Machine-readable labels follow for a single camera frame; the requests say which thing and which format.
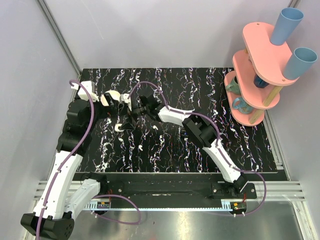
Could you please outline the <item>white earbud case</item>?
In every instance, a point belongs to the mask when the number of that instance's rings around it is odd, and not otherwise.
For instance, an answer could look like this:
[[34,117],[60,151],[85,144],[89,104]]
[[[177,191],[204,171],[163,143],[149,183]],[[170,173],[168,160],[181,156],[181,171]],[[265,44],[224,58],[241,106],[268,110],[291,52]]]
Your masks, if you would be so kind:
[[114,126],[114,131],[117,132],[117,133],[122,133],[124,130],[122,129],[122,124],[121,123],[117,123],[115,126]]

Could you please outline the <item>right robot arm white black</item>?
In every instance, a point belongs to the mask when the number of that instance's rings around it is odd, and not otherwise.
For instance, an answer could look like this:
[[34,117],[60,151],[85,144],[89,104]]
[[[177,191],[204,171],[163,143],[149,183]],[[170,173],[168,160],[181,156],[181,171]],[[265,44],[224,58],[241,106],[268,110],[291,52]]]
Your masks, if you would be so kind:
[[223,179],[229,183],[227,185],[228,195],[236,199],[244,194],[248,180],[227,154],[220,140],[218,129],[210,118],[192,110],[165,106],[152,95],[141,95],[139,98],[140,106],[133,108],[129,95],[120,95],[121,112],[127,114],[127,120],[118,128],[119,130],[133,130],[134,122],[144,115],[154,121],[184,127],[188,139],[207,153],[220,170]]

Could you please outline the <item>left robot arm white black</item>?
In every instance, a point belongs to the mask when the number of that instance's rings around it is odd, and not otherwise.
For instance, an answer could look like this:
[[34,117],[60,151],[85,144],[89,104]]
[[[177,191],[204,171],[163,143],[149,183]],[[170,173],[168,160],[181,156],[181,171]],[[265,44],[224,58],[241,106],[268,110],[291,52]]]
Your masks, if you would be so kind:
[[76,170],[92,140],[90,134],[99,119],[117,114],[119,101],[107,96],[91,103],[76,99],[69,104],[62,134],[58,139],[54,165],[32,213],[23,214],[20,224],[37,240],[67,240],[75,220],[93,197],[108,193],[107,179],[89,174],[73,195],[68,196]]

